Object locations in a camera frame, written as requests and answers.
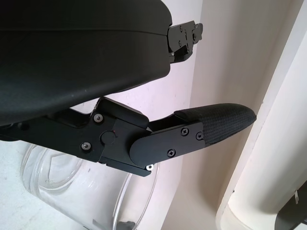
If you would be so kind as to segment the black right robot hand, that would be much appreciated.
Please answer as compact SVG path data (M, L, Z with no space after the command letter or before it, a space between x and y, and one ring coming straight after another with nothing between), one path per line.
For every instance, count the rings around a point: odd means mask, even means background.
M134 230L138 223L137 219L118 219L116 230Z

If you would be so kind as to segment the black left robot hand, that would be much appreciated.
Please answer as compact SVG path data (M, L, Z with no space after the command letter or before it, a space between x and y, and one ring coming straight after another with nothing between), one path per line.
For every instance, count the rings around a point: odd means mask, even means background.
M203 25L172 24L160 0L3 0L0 139L25 141L139 176L252 125L235 103L156 121L107 95L165 77Z

